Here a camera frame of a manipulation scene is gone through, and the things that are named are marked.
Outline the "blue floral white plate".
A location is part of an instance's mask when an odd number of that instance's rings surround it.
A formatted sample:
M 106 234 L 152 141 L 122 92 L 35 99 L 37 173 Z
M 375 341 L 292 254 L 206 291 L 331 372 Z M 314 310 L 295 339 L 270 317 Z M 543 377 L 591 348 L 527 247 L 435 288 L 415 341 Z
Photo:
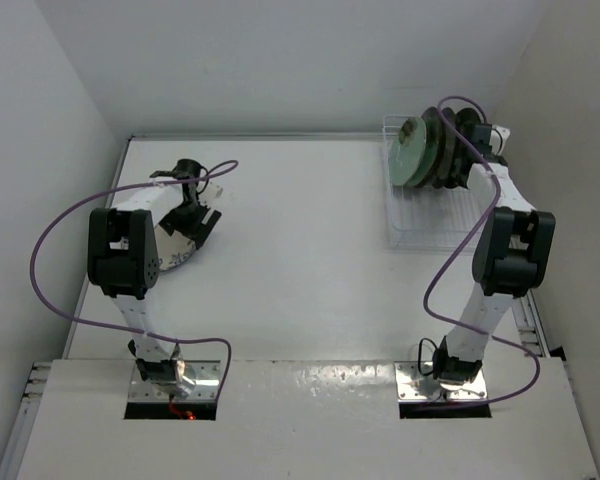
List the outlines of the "blue floral white plate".
M 161 273 L 170 272 L 184 265 L 197 250 L 193 240 L 177 231 L 168 234 L 164 228 L 157 226 L 154 233 Z

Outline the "grey rimmed plate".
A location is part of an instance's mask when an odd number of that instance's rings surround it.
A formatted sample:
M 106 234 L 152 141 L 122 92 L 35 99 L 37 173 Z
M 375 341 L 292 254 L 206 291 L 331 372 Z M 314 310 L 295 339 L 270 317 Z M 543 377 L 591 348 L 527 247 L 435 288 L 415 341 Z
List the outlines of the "grey rimmed plate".
M 456 136 L 450 131 L 446 124 L 437 117 L 433 123 L 434 141 L 438 142 L 438 152 L 433 173 L 431 174 L 431 185 L 435 189 L 444 188 L 449 178 L 451 163 L 456 146 Z
M 417 188 L 424 187 L 437 172 L 445 146 L 446 126 L 437 109 L 429 107 L 422 115 L 427 127 L 426 146 L 417 174 Z

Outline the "teal flower plate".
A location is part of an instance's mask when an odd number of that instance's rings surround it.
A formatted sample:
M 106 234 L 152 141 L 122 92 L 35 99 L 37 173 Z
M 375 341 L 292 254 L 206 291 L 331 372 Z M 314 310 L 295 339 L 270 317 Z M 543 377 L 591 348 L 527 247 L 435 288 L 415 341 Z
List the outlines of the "teal flower plate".
M 416 170 L 416 173 L 410 180 L 410 185 L 412 187 L 418 187 L 422 182 L 425 182 L 428 178 L 429 172 L 435 163 L 438 152 L 438 142 L 431 141 L 428 142 L 422 160 Z
M 416 174 L 426 147 L 427 127 L 421 117 L 408 117 L 401 125 L 388 154 L 389 179 L 404 186 Z

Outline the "black patterned rim plate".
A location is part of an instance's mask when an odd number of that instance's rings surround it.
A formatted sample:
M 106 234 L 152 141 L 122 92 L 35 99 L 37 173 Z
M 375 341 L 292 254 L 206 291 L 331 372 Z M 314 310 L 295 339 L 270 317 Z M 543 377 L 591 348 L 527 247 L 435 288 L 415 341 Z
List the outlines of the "black patterned rim plate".
M 469 140 L 475 125 L 479 121 L 480 116 L 478 112 L 472 107 L 466 107 L 456 114 L 455 128 L 465 139 Z M 475 157 L 468 150 L 467 146 L 460 139 L 457 139 L 446 187 L 465 188 L 474 160 Z

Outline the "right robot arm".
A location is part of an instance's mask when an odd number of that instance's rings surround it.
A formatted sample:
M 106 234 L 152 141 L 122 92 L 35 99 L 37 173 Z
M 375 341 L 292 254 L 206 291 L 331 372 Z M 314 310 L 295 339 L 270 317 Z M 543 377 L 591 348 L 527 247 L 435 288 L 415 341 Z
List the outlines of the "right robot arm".
M 454 173 L 483 209 L 471 264 L 474 287 L 459 320 L 443 337 L 431 375 L 443 384 L 473 381 L 486 346 L 514 301 L 537 288 L 546 273 L 555 216 L 534 207 L 513 182 L 499 154 L 506 133 L 486 122 L 457 124 L 462 146 Z

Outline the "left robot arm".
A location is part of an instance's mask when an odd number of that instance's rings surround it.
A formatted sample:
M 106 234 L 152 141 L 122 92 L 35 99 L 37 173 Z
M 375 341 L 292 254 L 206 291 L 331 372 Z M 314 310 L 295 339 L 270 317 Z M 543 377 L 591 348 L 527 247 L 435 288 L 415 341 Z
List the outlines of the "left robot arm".
M 202 248 L 221 218 L 212 203 L 222 189 L 199 180 L 210 172 L 180 159 L 173 169 L 154 172 L 150 186 L 89 216 L 89 281 L 112 299 L 132 330 L 128 349 L 141 379 L 176 397 L 192 392 L 195 377 L 177 343 L 153 336 L 158 313 L 152 288 L 174 268 L 160 260 L 158 241 L 182 246 L 185 259 Z

